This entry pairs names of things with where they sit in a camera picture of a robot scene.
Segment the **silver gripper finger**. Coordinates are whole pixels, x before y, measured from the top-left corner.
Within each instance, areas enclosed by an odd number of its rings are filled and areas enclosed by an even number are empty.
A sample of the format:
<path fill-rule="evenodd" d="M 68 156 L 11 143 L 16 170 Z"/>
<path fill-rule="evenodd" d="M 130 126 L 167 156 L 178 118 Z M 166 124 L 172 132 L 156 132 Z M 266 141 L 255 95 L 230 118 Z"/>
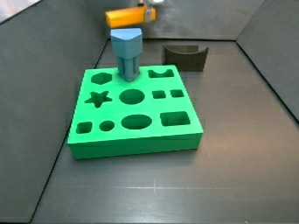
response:
<path fill-rule="evenodd" d="M 139 6 L 144 6 L 144 21 L 152 21 L 152 9 L 154 6 L 162 4 L 164 0 L 136 0 Z"/>

